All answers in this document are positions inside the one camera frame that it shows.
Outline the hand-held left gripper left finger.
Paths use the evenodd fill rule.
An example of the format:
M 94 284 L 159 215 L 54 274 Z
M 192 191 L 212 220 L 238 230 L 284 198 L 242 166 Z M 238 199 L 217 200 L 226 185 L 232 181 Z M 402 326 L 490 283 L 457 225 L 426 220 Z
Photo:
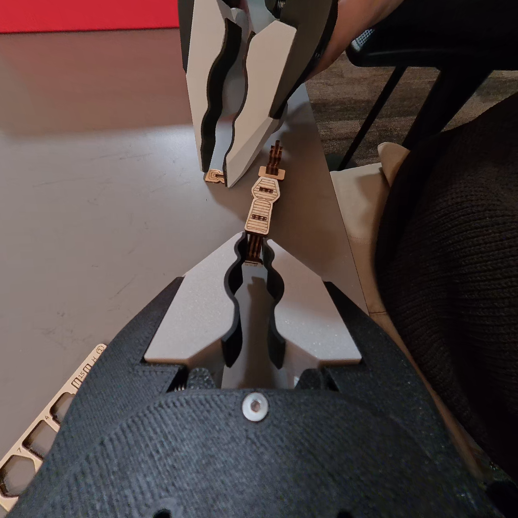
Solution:
M 243 283 L 247 236 L 237 233 L 190 269 L 144 359 L 188 368 L 231 367 L 243 345 L 236 292 Z

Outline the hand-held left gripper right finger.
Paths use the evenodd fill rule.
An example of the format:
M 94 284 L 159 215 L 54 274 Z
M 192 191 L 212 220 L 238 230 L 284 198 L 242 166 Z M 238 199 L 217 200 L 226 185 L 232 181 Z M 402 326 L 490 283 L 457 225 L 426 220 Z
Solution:
M 268 353 L 277 368 L 360 363 L 362 356 L 322 278 L 272 239 L 263 244 L 267 290 L 274 299 Z

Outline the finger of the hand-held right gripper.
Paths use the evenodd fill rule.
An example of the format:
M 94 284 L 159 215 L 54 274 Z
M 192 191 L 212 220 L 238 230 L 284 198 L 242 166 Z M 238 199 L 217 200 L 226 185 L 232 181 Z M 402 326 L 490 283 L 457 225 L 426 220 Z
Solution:
M 244 61 L 246 92 L 224 159 L 228 188 L 246 173 L 279 124 L 269 113 L 295 35 L 294 27 L 273 21 L 250 38 Z
M 243 28 L 229 1 L 194 1 L 187 87 L 200 169 L 210 169 L 224 83 L 237 60 Z

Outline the wooden puzzle model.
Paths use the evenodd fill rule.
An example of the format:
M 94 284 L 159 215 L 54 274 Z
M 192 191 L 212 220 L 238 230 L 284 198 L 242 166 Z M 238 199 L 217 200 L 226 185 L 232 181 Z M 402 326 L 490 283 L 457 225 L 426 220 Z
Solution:
M 263 240 L 268 236 L 274 204 L 280 198 L 280 182 L 284 180 L 285 170 L 280 169 L 283 147 L 279 140 L 270 147 L 266 166 L 261 166 L 258 179 L 251 188 L 252 203 L 244 225 L 248 235 L 248 265 L 262 264 Z

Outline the grey desk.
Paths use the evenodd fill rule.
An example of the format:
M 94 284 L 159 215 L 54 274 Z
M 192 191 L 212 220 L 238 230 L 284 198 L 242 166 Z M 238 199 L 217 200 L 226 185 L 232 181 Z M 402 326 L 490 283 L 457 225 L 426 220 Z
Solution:
M 1 35 L 1 456 L 94 346 L 243 229 L 199 170 L 179 32 Z

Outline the person's right hand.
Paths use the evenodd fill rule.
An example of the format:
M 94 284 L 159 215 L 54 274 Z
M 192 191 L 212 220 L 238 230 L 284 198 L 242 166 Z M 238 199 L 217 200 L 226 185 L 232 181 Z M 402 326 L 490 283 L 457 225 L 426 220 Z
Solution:
M 401 3 L 402 1 L 339 1 L 333 34 L 309 78 L 329 68 L 356 37 L 384 20 Z

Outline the black chair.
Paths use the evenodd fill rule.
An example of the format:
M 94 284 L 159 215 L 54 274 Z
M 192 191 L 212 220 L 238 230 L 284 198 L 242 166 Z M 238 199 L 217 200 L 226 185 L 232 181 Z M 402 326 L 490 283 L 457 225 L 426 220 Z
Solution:
M 416 116 L 403 146 L 412 149 L 439 132 L 495 70 L 517 70 L 517 32 L 474 42 L 447 37 L 437 30 L 368 29 L 346 49 L 357 67 L 393 67 L 379 97 L 353 139 L 339 170 L 346 169 L 394 88 L 410 67 L 436 68 L 440 73 Z

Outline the red box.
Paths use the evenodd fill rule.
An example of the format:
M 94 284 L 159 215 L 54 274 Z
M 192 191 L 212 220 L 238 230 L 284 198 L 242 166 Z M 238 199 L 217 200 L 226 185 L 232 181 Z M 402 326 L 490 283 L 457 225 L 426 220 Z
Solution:
M 177 1 L 1 1 L 1 33 L 179 26 Z

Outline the person's black sweater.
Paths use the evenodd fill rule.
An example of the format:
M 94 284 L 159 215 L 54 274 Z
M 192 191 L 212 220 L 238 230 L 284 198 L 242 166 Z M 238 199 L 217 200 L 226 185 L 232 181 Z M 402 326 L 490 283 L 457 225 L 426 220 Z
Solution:
M 374 265 L 424 377 L 517 482 L 517 94 L 408 154 Z

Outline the wooden puzzle sheet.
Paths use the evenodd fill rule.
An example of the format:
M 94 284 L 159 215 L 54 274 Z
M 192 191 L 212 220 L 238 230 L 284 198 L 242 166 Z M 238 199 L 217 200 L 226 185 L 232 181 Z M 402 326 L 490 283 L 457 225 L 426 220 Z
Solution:
M 7 470 L 7 466 L 10 461 L 16 458 L 25 459 L 29 461 L 37 473 L 41 468 L 45 453 L 37 452 L 33 445 L 31 436 L 34 435 L 35 431 L 40 425 L 45 425 L 51 429 L 55 434 L 60 431 L 62 420 L 64 417 L 57 415 L 58 403 L 65 397 L 69 397 L 70 400 L 74 399 L 81 384 L 91 371 L 93 365 L 98 361 L 102 353 L 107 349 L 107 345 L 100 343 L 94 347 L 87 358 L 79 364 L 79 367 L 74 373 L 68 378 L 64 385 L 56 392 L 55 396 L 49 401 L 49 403 L 43 408 L 43 410 L 37 415 L 34 421 L 24 431 L 22 436 L 14 443 L 14 445 L 7 451 L 1 460 L 1 474 L 4 474 Z

